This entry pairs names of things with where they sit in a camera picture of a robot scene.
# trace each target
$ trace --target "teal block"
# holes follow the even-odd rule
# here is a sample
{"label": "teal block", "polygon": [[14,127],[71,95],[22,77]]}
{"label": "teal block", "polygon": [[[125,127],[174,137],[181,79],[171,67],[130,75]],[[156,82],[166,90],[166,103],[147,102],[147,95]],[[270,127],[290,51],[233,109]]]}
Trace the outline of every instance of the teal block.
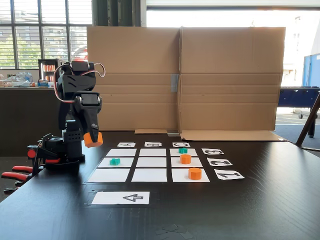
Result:
{"label": "teal block", "polygon": [[188,153],[188,149],[187,148],[179,148],[179,153],[180,154],[187,154]]}
{"label": "teal block", "polygon": [[119,164],[120,164],[120,158],[112,158],[110,160],[110,165],[112,165],[112,166],[117,166]]}

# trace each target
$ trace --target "brown cardboard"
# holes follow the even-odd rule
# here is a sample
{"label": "brown cardboard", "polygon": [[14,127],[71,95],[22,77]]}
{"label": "brown cardboard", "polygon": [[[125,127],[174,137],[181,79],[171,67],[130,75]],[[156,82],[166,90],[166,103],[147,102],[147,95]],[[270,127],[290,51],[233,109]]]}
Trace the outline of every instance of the brown cardboard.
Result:
{"label": "brown cardboard", "polygon": [[135,134],[167,134],[165,129],[136,129]]}
{"label": "brown cardboard", "polygon": [[183,140],[193,141],[282,141],[278,135],[269,131],[210,131],[183,130]]}
{"label": "brown cardboard", "polygon": [[183,27],[182,74],[282,73],[283,27]]}
{"label": "brown cardboard", "polygon": [[179,28],[89,26],[88,60],[110,74],[178,74]]}
{"label": "brown cardboard", "polygon": [[171,92],[171,78],[171,74],[112,73],[97,77],[100,130],[176,129],[177,93]]}
{"label": "brown cardboard", "polygon": [[178,127],[198,141],[270,141],[285,28],[181,28]]}

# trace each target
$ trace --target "window frame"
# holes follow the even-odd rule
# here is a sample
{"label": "window frame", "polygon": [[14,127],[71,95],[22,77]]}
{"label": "window frame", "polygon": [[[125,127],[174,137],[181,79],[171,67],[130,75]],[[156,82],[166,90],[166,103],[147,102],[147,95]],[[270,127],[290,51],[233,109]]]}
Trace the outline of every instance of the window frame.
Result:
{"label": "window frame", "polygon": [[66,28],[67,56],[68,56],[68,61],[71,61],[71,54],[72,53],[71,53],[71,45],[70,45],[70,27],[88,27],[88,26],[92,26],[93,25],[93,20],[94,20],[93,16],[92,16],[92,23],[91,24],[70,23],[70,19],[69,19],[69,0],[64,0],[64,4],[65,4],[65,23],[43,23],[41,0],[37,0],[38,23],[16,23],[16,20],[15,20],[15,3],[14,3],[14,1],[15,0],[10,0],[11,23],[0,23],[0,27],[11,27],[12,41],[13,41],[14,68],[2,68],[2,70],[35,70],[35,68],[31,68],[31,69],[19,68],[16,27],[31,27],[31,26],[33,26],[33,27],[38,27],[39,28],[41,59],[44,59],[44,57],[45,57],[43,27],[65,27]]}

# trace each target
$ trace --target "white paper square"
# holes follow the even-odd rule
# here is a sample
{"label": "white paper square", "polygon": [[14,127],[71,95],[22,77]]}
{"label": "white paper square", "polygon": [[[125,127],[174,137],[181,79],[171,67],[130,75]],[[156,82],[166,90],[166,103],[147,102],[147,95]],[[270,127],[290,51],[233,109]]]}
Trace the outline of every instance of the white paper square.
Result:
{"label": "white paper square", "polygon": [[165,148],[141,148],[139,156],[142,157],[165,157]]}
{"label": "white paper square", "polygon": [[149,191],[99,191],[95,194],[91,204],[149,204]]}
{"label": "white paper square", "polygon": [[171,167],[173,168],[202,168],[202,164],[198,157],[191,157],[190,164],[182,164],[180,157],[171,157]]}
{"label": "white paper square", "polygon": [[191,180],[189,178],[189,168],[172,168],[173,182],[210,182],[205,170],[201,168],[201,179]]}
{"label": "white paper square", "polygon": [[150,148],[150,147],[161,147],[161,146],[162,146],[162,143],[161,143],[161,142],[146,141],[146,142],[144,143],[144,146],[147,147],[147,148]]}
{"label": "white paper square", "polygon": [[190,144],[187,142],[173,142],[172,146],[175,148],[190,148]]}
{"label": "white paper square", "polygon": [[88,183],[124,183],[127,180],[129,168],[97,168],[91,175]]}
{"label": "white paper square", "polygon": [[213,148],[202,148],[202,151],[203,151],[204,154],[207,154],[207,155],[224,154],[224,152],[221,151],[220,149],[213,149]]}
{"label": "white paper square", "polygon": [[118,148],[134,148],[136,145],[135,142],[119,142]]}
{"label": "white paper square", "polygon": [[181,154],[189,154],[189,155],[191,155],[191,156],[193,156],[193,157],[197,157],[198,155],[197,155],[197,153],[196,153],[196,150],[194,149],[194,148],[188,148],[188,152],[187,153],[179,153],[179,148],[170,148],[170,155],[171,156],[179,156],[180,157],[180,155]]}
{"label": "white paper square", "polygon": [[215,174],[218,177],[218,179],[221,179],[221,180],[232,180],[232,179],[244,179],[245,178],[237,171],[218,170],[218,169],[215,169],[214,171],[215,171]]}
{"label": "white paper square", "polygon": [[[120,164],[110,165],[110,160],[114,158],[120,159]],[[131,168],[133,161],[133,157],[105,157],[98,168]]]}
{"label": "white paper square", "polygon": [[107,153],[107,157],[134,157],[136,155],[136,148],[113,148]]}
{"label": "white paper square", "polygon": [[166,168],[136,168],[132,182],[166,182]]}
{"label": "white paper square", "polygon": [[137,168],[165,168],[167,166],[166,157],[139,157],[136,164]]}
{"label": "white paper square", "polygon": [[222,167],[231,166],[232,163],[227,159],[206,158],[211,166]]}

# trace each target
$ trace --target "black table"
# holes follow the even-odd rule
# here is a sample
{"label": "black table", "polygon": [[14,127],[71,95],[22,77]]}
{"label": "black table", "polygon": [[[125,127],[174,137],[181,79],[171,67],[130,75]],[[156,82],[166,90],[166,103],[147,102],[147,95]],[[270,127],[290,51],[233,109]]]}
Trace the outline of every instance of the black table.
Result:
{"label": "black table", "polygon": [[[190,142],[210,182],[172,182],[167,156],[165,183],[85,183],[119,142],[136,142],[137,149],[161,142],[169,149],[181,139],[104,132],[103,141],[84,150],[78,177],[44,170],[0,203],[0,239],[153,240],[168,224],[184,226],[197,240],[320,239],[320,159],[289,142]],[[201,148],[221,149],[216,158],[233,166],[210,166]],[[245,179],[220,180],[214,168]],[[90,205],[96,191],[150,191],[150,204]]]}

